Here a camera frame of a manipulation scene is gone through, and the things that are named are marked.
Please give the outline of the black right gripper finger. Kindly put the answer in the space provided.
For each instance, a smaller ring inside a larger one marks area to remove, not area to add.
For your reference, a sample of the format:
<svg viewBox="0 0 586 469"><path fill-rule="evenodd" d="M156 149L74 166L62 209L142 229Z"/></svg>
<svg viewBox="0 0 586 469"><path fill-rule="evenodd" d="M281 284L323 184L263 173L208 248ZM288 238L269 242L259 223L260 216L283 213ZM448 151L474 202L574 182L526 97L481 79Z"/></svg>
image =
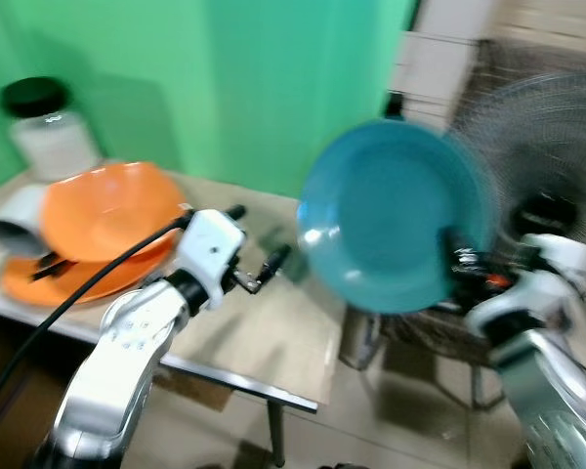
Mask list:
<svg viewBox="0 0 586 469"><path fill-rule="evenodd" d="M472 268L472 246L457 228L453 225L441 228L438 241L447 269L469 270Z"/></svg>

